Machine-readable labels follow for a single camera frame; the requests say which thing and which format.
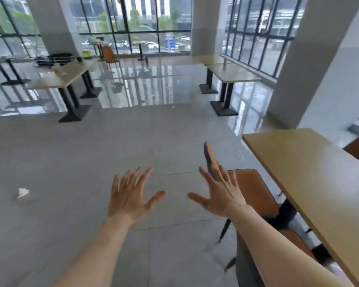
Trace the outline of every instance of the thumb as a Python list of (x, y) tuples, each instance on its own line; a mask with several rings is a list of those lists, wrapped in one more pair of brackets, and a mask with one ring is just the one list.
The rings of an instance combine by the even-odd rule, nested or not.
[(147, 203), (145, 203), (145, 207), (151, 211), (153, 207), (159, 203), (166, 195), (166, 192), (164, 190), (158, 191), (155, 195), (151, 197), (151, 199), (148, 200)]
[(192, 201), (198, 203), (201, 207), (206, 209), (207, 204), (209, 203), (209, 200), (204, 198), (203, 196), (200, 196), (196, 193), (188, 193), (187, 197), (190, 198)]

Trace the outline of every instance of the blue sign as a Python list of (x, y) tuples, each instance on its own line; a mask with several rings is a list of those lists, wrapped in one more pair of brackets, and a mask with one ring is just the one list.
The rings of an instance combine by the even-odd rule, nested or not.
[(176, 48), (176, 40), (175, 39), (165, 39), (165, 48), (166, 48), (166, 50)]

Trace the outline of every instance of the person's left hand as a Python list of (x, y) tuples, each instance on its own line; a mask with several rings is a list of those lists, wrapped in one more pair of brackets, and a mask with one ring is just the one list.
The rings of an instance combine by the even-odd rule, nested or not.
[(120, 186), (118, 186), (118, 176), (114, 177), (107, 220), (122, 220), (128, 225), (132, 225), (147, 216), (154, 205), (165, 197), (165, 191), (158, 191), (148, 202), (144, 202), (142, 199), (145, 182), (152, 170), (150, 167), (145, 171), (137, 184), (136, 181), (141, 174), (141, 167), (137, 168), (133, 174), (128, 170), (121, 178)]

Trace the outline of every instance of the person's right hand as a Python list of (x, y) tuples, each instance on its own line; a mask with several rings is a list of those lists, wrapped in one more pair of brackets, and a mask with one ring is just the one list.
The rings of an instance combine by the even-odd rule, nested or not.
[(199, 168), (199, 172), (209, 185), (210, 198), (206, 199), (196, 193), (188, 193), (187, 197), (215, 215), (230, 218), (237, 209), (246, 206), (244, 196), (238, 187), (237, 176), (234, 171), (227, 173), (222, 165), (217, 168), (211, 164), (211, 170), (215, 179), (202, 167)]

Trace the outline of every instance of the floor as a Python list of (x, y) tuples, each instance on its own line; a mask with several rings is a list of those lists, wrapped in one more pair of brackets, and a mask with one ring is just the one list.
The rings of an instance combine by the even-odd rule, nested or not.
[[(154, 169), (144, 196), (161, 189), (167, 196), (129, 232), (112, 286), (237, 286), (234, 269), (222, 268), (235, 255), (233, 226), (218, 244), (225, 220), (186, 193), (208, 193), (197, 171), (206, 165), (208, 140), (226, 169), (257, 169), (284, 200), (240, 139), (280, 127), (265, 115), (272, 89), (237, 83), (232, 106), (239, 115), (218, 117), (209, 103), (217, 95), (198, 87), (206, 67), (177, 61), (122, 60), (112, 72), (98, 64), (91, 76), (103, 90), (82, 101), (92, 109), (81, 122), (57, 122), (65, 108), (55, 90), (0, 86), (0, 286), (51, 286), (104, 220), (114, 174), (138, 166)], [(30, 79), (45, 74), (31, 63), (16, 67)], [(216, 77), (213, 83), (220, 89)], [(81, 93), (82, 81), (74, 88)], [(338, 145), (354, 139), (346, 132), (327, 137)], [(30, 193), (17, 199), (19, 188)], [(294, 225), (307, 229), (300, 217)], [(304, 238), (317, 243), (313, 234)]]

